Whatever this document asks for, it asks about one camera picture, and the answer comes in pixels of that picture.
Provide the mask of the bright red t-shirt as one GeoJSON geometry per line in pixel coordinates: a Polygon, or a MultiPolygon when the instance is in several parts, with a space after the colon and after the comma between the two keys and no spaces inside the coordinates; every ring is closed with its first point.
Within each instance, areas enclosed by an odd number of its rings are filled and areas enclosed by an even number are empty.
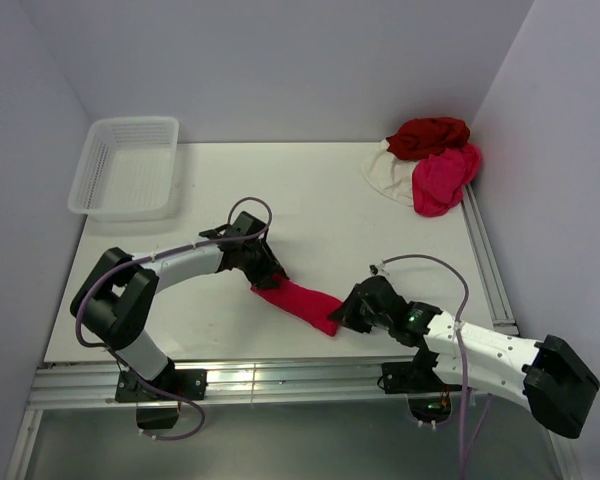
{"type": "Polygon", "coordinates": [[[334,337],[339,325],[329,319],[342,301],[329,294],[302,287],[293,281],[276,277],[273,288],[251,287],[251,291],[274,307],[309,324],[329,337],[334,337]]]}

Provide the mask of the white plastic mesh basket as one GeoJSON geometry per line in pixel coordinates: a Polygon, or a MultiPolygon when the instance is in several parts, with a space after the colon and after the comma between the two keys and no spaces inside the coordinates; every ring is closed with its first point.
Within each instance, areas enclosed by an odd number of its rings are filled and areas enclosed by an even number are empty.
{"type": "Polygon", "coordinates": [[[98,221],[167,216],[175,179],[179,122],[173,117],[101,119],[87,134],[68,209],[98,221]]]}

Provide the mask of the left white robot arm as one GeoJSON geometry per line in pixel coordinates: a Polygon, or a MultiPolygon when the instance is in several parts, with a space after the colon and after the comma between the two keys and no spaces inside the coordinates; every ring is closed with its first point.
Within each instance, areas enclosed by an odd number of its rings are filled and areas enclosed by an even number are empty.
{"type": "Polygon", "coordinates": [[[267,223],[241,212],[183,246],[144,255],[106,250],[70,305],[78,343],[108,350],[150,398],[177,400],[183,381],[145,328],[154,297],[181,282],[234,269],[258,289],[279,288],[288,276],[267,243],[268,230],[267,223]]]}

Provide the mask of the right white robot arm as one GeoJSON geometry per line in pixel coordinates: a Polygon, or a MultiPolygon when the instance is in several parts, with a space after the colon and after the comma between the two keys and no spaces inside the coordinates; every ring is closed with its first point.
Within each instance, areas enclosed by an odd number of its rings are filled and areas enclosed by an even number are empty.
{"type": "Polygon", "coordinates": [[[382,366],[388,394],[424,393],[467,385],[529,410],[546,429],[580,437],[600,382],[562,338],[508,336],[471,323],[458,323],[440,308],[406,301],[382,276],[354,286],[330,319],[358,333],[385,330],[415,349],[409,361],[382,366]]]}

